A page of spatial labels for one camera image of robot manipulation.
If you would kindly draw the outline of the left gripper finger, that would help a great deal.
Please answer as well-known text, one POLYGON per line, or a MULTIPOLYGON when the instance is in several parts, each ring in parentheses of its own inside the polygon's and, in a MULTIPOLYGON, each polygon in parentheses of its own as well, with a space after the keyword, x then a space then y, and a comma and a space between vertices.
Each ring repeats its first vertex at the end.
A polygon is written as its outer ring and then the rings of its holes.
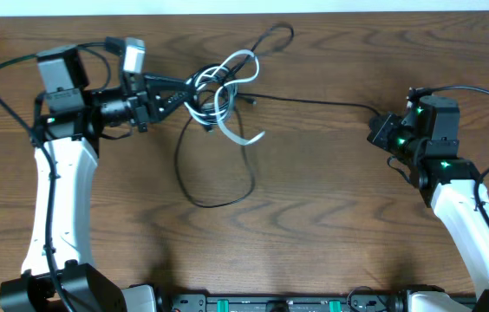
POLYGON ((194 88, 184 80, 167 77, 163 75, 153 75, 145 73, 143 75, 147 88, 154 93, 161 91, 187 92, 194 93, 194 88))
POLYGON ((185 103, 194 101, 194 91, 183 90, 161 90, 155 94, 156 120, 163 121, 171 113, 185 103))

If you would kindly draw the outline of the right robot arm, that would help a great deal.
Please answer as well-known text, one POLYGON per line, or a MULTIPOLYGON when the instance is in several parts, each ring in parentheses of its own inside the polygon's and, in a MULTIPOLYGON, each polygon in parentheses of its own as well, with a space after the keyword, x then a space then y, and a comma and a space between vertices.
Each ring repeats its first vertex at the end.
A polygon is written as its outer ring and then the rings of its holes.
POLYGON ((403 115, 369 122, 369 143, 407 167, 402 177, 443 223, 475 290, 475 311, 489 311, 489 195, 484 175, 459 157, 457 101, 430 92, 412 94, 403 115))

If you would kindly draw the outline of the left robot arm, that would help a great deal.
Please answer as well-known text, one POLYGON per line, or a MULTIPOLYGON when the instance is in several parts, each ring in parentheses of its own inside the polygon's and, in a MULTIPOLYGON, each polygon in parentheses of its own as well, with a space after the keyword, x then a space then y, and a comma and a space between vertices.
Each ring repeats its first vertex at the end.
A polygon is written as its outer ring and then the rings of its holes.
POLYGON ((196 99, 181 79, 146 74, 140 40, 110 38, 104 49, 121 62, 120 84, 92 89, 80 53, 94 42, 34 54, 44 90, 26 126, 38 171, 36 211, 21 275, 0 286, 5 311, 156 311, 150 285, 121 289, 95 268, 90 197, 105 127, 144 132, 196 99))

